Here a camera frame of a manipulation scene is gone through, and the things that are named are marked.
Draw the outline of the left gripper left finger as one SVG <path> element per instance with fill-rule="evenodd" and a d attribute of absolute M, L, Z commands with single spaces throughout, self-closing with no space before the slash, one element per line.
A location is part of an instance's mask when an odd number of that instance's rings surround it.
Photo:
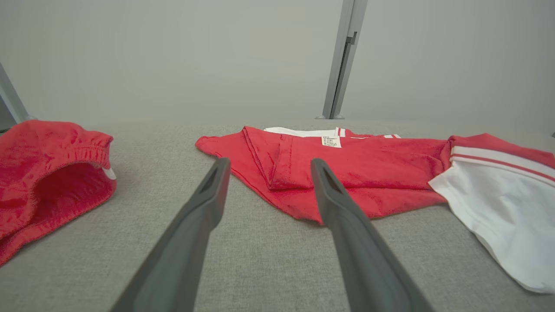
<path fill-rule="evenodd" d="M 224 213 L 230 172 L 230 159 L 214 162 L 119 296 L 114 312 L 194 310 L 210 233 Z"/>

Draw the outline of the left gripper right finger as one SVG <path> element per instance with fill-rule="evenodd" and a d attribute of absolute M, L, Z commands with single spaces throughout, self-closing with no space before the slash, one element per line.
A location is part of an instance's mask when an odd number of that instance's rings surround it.
<path fill-rule="evenodd" d="M 318 210 L 331 231 L 353 312 L 434 308 L 327 163 L 311 160 Z"/>

